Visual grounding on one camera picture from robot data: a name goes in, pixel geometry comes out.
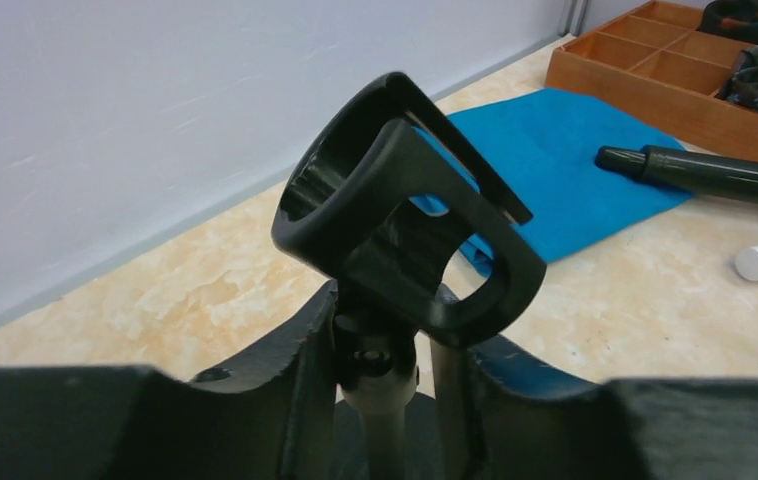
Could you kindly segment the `black toy microphone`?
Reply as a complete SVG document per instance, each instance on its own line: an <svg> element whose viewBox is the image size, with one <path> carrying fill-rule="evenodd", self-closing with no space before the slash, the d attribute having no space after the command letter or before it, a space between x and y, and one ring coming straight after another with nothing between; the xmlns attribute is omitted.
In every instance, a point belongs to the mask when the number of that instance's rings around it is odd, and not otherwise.
<svg viewBox="0 0 758 480"><path fill-rule="evenodd" d="M595 165L635 182L758 205L758 162L646 145L604 146Z"/></svg>

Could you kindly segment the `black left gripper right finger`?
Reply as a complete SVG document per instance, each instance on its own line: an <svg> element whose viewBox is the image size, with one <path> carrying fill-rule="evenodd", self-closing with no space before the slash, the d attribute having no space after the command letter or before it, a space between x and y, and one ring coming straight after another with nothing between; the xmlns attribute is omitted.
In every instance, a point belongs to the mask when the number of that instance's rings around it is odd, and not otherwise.
<svg viewBox="0 0 758 480"><path fill-rule="evenodd" d="M431 357L448 479L758 479L758 378L594 383L504 336Z"/></svg>

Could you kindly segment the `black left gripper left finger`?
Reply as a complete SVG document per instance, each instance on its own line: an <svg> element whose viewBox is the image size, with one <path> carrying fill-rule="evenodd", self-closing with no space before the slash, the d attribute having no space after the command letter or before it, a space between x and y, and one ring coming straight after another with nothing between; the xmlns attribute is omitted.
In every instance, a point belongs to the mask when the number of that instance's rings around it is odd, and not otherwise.
<svg viewBox="0 0 758 480"><path fill-rule="evenodd" d="M336 299L324 284L188 382L141 365L0 367L0 479L328 478Z"/></svg>

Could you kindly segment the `black mic stand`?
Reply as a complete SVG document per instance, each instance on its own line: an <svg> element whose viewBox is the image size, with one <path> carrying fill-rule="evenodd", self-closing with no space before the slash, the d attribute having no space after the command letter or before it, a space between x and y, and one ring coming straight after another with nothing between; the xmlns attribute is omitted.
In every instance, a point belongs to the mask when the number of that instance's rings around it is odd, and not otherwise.
<svg viewBox="0 0 758 480"><path fill-rule="evenodd" d="M283 191L276 246L333 279L337 381L358 413L373 479L414 473L405 409L426 334L443 471L477 479L485 463L470 391L472 346L530 305L544 261L515 231L531 212L404 73L359 91L311 144Z"/></svg>

